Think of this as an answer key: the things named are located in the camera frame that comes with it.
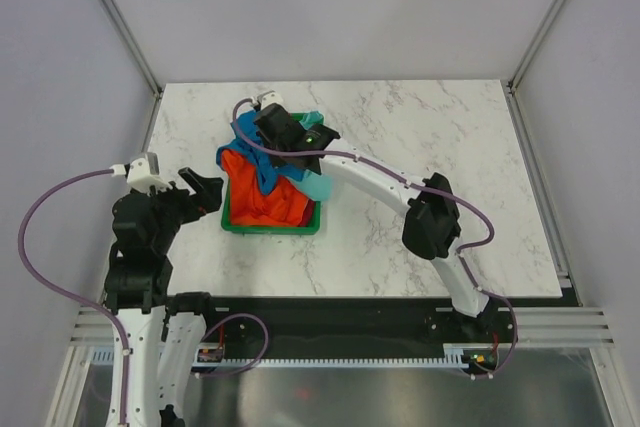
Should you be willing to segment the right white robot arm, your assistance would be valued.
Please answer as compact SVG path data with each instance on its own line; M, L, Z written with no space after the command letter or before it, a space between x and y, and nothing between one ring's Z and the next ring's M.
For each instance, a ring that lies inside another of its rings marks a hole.
M421 178L366 157L340 134L322 124L303 127L279 102L264 98L254 108L254 125L275 164L342 180L372 196L404 219L401 242L413 255L429 261L450 295L458 328L467 339L483 339L494 328L490 296L476 281L462 252L489 243L495 234L465 243L461 206L483 222L486 215L452 193L449 180L435 173Z

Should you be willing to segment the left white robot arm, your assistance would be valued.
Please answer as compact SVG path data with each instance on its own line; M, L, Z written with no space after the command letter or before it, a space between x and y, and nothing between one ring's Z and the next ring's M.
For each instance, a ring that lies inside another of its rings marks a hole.
M182 426L182 402L200 340L219 329L209 294L171 296L168 257L180 228L216 212L224 181L179 170L187 186L164 181L147 158L116 164L129 192L112 208L115 241L109 253L104 306L114 336L110 426Z

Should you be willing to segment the green plastic bin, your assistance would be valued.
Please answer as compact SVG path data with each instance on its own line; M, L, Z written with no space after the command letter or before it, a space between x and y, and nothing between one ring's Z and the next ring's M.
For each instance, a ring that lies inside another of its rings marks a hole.
M237 122L234 124L236 130L240 130ZM250 145L252 142L243 132L239 134ZM296 181L285 177L297 189ZM318 232L321 224L322 202L314 202L314 209L309 222L302 227L242 227L235 226L230 223L230 196L229 196L229 178L227 181L227 190L222 211L221 227L223 230L237 234L275 234L275 235L313 235Z

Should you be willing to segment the teal t shirt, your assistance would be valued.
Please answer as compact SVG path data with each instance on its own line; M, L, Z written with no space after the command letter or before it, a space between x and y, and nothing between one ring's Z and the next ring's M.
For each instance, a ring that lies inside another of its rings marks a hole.
M300 124L309 129L316 124L321 124L324 116L318 111L305 113ZM301 181L297 183L297 189L315 202L325 202L331 197L333 181L330 177L306 171Z

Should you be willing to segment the blue t shirt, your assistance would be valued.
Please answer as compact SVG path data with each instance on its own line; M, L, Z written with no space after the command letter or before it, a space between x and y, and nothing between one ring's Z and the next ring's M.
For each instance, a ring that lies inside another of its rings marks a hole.
M254 125L255 117L255 111L245 112L237 118L237 124L240 130L252 142L262 146L263 142L257 133L256 126ZM216 152L216 164L220 168L223 167L222 155L225 152L230 151L232 153L239 154L255 168L253 176L258 183L260 192L263 195L269 195L274 190L280 177L288 177L296 182L303 180L303 170L289 164L285 164L281 167L275 167L266 153L252 147L239 136L233 123L231 123L231 127L235 133L235 138L228 144L219 147Z

